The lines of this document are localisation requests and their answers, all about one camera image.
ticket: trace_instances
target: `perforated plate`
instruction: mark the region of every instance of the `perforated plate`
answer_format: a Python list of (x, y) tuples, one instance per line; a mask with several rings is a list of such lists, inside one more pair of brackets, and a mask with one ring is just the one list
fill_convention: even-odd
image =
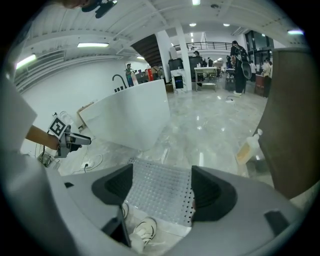
[(133, 180), (125, 200), (151, 217), (191, 227), (194, 213), (191, 169), (139, 158), (130, 158), (127, 163), (133, 164)]

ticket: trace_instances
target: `white shoe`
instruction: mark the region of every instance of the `white shoe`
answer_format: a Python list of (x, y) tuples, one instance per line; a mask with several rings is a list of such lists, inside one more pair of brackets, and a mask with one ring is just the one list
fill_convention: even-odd
[(153, 218), (144, 218), (138, 226), (135, 227), (133, 234), (138, 235), (146, 246), (156, 235), (157, 223)]
[(235, 90), (233, 91), (233, 93), (234, 93), (235, 95), (239, 95), (239, 96), (242, 95), (242, 93), (238, 93), (238, 92), (236, 92)]
[(124, 218), (124, 219), (127, 218), (128, 213), (129, 213), (129, 205), (128, 205), (126, 202), (124, 202), (124, 203), (122, 204), (122, 214), (123, 214), (123, 218)]

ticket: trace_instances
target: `fluorescent light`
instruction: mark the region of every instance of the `fluorescent light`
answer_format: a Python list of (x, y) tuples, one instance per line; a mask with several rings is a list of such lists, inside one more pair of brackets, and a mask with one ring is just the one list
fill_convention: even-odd
[(200, 5), (200, 2), (201, 2), (201, 0), (192, 0), (192, 4), (193, 4), (194, 6)]
[(300, 29), (292, 29), (292, 30), (288, 30), (288, 34), (289, 35), (303, 35), (304, 32)]
[(19, 61), (19, 62), (16, 64), (15, 69), (17, 70), (17, 69), (21, 68), (23, 65), (26, 65), (26, 64), (28, 64), (29, 62), (34, 61), (36, 58), (37, 58), (36, 55), (34, 55), (34, 54), (30, 55), (29, 57), (27, 57), (27, 58)]
[(78, 48), (82, 47), (108, 47), (108, 43), (101, 42), (81, 42), (78, 44)]

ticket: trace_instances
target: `faucet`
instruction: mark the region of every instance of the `faucet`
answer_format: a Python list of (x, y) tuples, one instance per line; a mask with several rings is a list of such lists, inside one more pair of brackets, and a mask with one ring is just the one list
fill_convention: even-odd
[(115, 80), (115, 77), (120, 77), (121, 80), (122, 80), (122, 83), (123, 83), (123, 85), (124, 85), (124, 88), (127, 89), (126, 84), (125, 84), (125, 81), (124, 81), (124, 79), (122, 78), (122, 76), (119, 75), (119, 74), (115, 74), (115, 75), (112, 77), (112, 81)]

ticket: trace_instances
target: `staircase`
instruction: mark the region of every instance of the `staircase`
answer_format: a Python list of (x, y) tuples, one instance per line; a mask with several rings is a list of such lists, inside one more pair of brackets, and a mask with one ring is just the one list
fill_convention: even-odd
[(131, 45), (151, 67), (162, 66), (157, 38), (154, 34)]

